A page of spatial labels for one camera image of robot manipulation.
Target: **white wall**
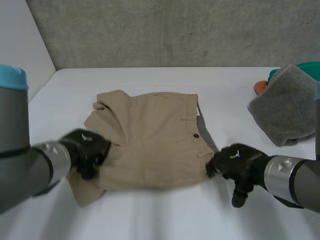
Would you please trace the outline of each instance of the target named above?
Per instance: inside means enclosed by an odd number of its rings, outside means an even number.
[[[0,64],[26,71],[29,101],[56,72],[25,0],[0,0]]]

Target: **khaki shorts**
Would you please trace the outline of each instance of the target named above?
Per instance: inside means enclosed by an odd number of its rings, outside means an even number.
[[[215,152],[197,127],[197,103],[198,95],[175,92],[99,94],[84,125],[112,144],[96,179],[85,181],[74,168],[67,176],[77,203],[88,205],[105,190],[172,189],[207,180],[205,166]]]

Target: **black glove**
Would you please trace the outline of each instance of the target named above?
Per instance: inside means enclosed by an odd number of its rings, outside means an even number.
[[[70,155],[71,167],[81,174],[84,180],[97,176],[98,167],[104,162],[111,143],[99,134],[84,129],[76,129],[59,140]]]
[[[263,174],[269,160],[270,157],[264,152],[236,143],[216,152],[205,168],[210,178],[222,174],[225,179],[234,180],[232,205],[240,208],[245,204],[254,185],[266,188]]]

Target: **gray cloth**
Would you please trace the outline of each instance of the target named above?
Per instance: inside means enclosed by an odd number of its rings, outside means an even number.
[[[286,65],[249,103],[255,122],[276,146],[292,146],[314,136],[316,85],[300,68]]]

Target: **white table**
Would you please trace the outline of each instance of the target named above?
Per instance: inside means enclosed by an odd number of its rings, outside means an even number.
[[[314,159],[314,139],[276,147],[247,110],[253,86],[273,67],[87,68],[56,72],[29,104],[30,141],[56,140],[83,128],[96,95],[117,89],[197,93],[206,126],[218,148],[240,142],[270,155]],[[233,208],[232,181],[172,191],[105,194],[79,208],[63,179],[48,195],[29,199],[0,216],[6,240],[301,240],[319,239],[320,218],[287,208],[256,187],[247,203]]]

